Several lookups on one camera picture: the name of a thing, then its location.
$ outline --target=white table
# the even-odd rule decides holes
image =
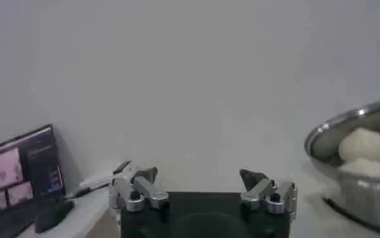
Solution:
[[[34,225],[26,229],[18,238],[84,238],[94,225],[105,215],[109,207],[108,189],[94,191],[76,199],[75,208],[61,224],[55,228],[37,234]]]

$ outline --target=monitor screen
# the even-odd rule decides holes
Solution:
[[[0,144],[0,212],[64,194],[51,125]]]

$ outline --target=dough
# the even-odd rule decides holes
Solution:
[[[380,179],[380,162],[358,158],[339,167],[342,172],[353,173]]]
[[[380,161],[380,133],[358,128],[339,144],[339,156],[345,162],[358,158]]]

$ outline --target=silver bracket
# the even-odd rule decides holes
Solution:
[[[272,214],[283,214],[285,211],[296,218],[298,189],[292,182],[284,182],[276,191],[266,197],[266,209]]]
[[[169,194],[166,191],[157,188],[143,176],[134,179],[133,188],[144,194],[150,200],[150,204],[155,209],[161,209],[164,204],[169,202]]]
[[[113,209],[125,206],[127,211],[136,212],[144,209],[145,197],[132,188],[124,178],[114,180],[110,189],[110,205]]]
[[[260,207],[260,201],[271,195],[275,191],[273,181],[264,178],[256,184],[251,190],[241,193],[240,199],[243,204],[246,204],[250,207],[250,210],[257,210]]]

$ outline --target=stainless steel bowl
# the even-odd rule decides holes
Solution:
[[[340,114],[316,127],[304,146],[312,159],[331,168],[340,191],[330,198],[347,213],[380,228],[380,178],[343,173],[338,155],[341,140],[358,127],[380,132],[380,102]]]

